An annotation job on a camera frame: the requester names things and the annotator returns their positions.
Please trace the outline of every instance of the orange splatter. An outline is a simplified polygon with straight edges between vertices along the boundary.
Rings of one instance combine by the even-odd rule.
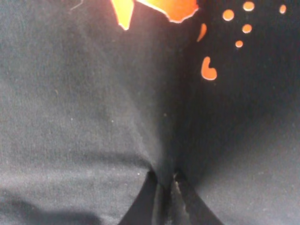
[[[210,68],[210,57],[205,57],[201,67],[201,76],[209,81],[213,81],[217,78],[217,71],[215,68]]]
[[[254,9],[255,5],[251,1],[246,1],[243,5],[243,9],[247,12],[251,12]]]
[[[244,45],[244,43],[242,41],[240,41],[240,40],[235,42],[235,46],[237,48],[241,48],[243,45]]]
[[[166,15],[170,22],[181,23],[199,9],[197,0],[137,0]]]
[[[197,42],[199,42],[204,37],[204,35],[206,34],[206,31],[207,31],[207,26],[206,26],[206,24],[202,23],[200,34],[199,34],[199,37],[197,39]]]
[[[223,12],[223,19],[231,21],[234,18],[234,12],[231,9],[227,9]]]
[[[111,0],[111,2],[116,13],[118,24],[124,30],[128,30],[134,9],[133,0]]]
[[[281,14],[284,14],[286,12],[286,5],[281,5],[280,8],[279,8],[279,12]]]
[[[248,34],[252,31],[252,26],[250,24],[245,24],[242,28],[242,31],[245,33],[245,34]]]

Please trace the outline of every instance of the orange graphic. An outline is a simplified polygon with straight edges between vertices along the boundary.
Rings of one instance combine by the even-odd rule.
[[[137,0],[163,13],[170,22],[181,23],[199,9],[196,0]],[[128,30],[134,9],[134,0],[111,0],[118,24]]]
[[[205,80],[213,81],[217,78],[217,71],[215,68],[209,68],[210,57],[205,57],[201,67],[201,76]]]
[[[284,14],[286,12],[286,6],[285,5],[281,5],[280,8],[279,8],[279,12],[281,14]]]
[[[252,26],[250,24],[245,24],[242,28],[242,31],[245,33],[245,34],[248,34],[250,33],[252,30]]]
[[[231,9],[227,9],[223,13],[223,19],[226,21],[231,21],[234,18],[234,12]]]
[[[206,34],[206,31],[207,31],[207,26],[206,26],[206,24],[202,23],[200,34],[199,34],[199,37],[197,39],[197,42],[199,42],[204,37],[204,35]]]
[[[254,9],[255,5],[251,1],[246,1],[243,5],[243,9],[247,12],[251,12]]]
[[[242,41],[237,41],[237,42],[235,42],[235,46],[237,47],[237,48],[241,48],[242,46],[243,46],[243,42]]]

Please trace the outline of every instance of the black fabric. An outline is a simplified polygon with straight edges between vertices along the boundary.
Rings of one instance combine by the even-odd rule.
[[[124,32],[108,0],[3,0],[1,223],[115,225],[148,171],[167,187],[179,167],[226,225],[300,224],[300,5],[243,2],[182,24],[136,3]]]

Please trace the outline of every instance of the dark cloth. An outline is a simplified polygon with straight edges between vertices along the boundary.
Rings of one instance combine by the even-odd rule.
[[[243,2],[182,24],[136,3],[125,32],[108,0],[3,0],[0,224],[115,225],[177,167],[224,224],[300,224],[300,5]]]

